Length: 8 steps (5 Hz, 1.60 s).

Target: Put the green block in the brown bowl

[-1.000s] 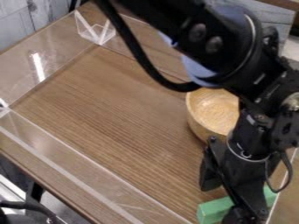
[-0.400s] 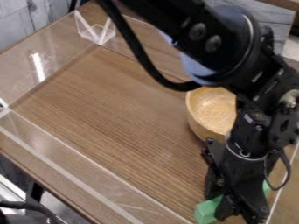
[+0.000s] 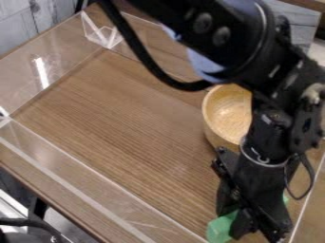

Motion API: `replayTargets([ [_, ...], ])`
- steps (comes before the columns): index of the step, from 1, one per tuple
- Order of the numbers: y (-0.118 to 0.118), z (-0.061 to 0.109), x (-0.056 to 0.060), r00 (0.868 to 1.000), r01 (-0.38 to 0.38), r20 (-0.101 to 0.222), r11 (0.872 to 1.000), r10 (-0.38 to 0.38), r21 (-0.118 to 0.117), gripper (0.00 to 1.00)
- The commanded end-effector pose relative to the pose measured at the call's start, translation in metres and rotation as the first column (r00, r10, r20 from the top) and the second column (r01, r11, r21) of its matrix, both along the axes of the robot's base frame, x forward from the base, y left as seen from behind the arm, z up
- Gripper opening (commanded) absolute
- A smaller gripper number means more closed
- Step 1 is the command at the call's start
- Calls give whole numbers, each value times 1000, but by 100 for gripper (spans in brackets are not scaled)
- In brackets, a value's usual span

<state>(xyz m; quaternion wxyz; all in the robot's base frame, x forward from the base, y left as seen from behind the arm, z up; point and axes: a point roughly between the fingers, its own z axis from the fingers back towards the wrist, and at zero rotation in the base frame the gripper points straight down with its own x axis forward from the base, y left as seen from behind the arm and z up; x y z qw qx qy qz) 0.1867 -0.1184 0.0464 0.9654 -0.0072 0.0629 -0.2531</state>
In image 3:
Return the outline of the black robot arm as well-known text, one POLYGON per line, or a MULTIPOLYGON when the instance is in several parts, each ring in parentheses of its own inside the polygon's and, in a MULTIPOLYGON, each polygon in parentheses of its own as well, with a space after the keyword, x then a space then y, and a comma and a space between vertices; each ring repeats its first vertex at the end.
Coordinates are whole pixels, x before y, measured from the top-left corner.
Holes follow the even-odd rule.
POLYGON ((291 41, 289 22, 264 0, 130 0, 186 46, 200 81, 182 84, 162 70, 138 36, 129 45, 170 86, 196 91, 237 84, 252 92, 253 120, 239 150, 217 148, 219 215, 233 215, 233 239, 260 232, 283 243, 292 230, 284 197, 307 153, 325 138, 325 70, 291 41))

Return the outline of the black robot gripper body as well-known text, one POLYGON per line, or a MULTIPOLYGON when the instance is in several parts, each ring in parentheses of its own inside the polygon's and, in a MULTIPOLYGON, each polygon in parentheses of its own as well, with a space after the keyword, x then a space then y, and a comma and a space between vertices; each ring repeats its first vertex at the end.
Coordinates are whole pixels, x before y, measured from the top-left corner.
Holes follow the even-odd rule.
POLYGON ((265 166, 243 153, 237 154, 224 146, 216 148, 212 168, 220 177, 239 187, 240 195, 251 205, 267 210, 289 234, 293 222, 285 204, 284 192, 299 168, 299 158, 293 157, 284 164, 265 166))

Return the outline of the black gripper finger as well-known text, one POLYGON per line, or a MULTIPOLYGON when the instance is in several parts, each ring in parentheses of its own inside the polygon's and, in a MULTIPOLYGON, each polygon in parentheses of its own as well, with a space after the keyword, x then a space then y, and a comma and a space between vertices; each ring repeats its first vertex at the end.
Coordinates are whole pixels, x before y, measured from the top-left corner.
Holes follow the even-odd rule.
POLYGON ((241 208, 231 227, 231 237, 240 240, 260 229, 260 220, 252 208, 241 208))
POLYGON ((239 209, 240 190, 227 179, 220 181, 216 196, 216 213, 225 216, 239 209))

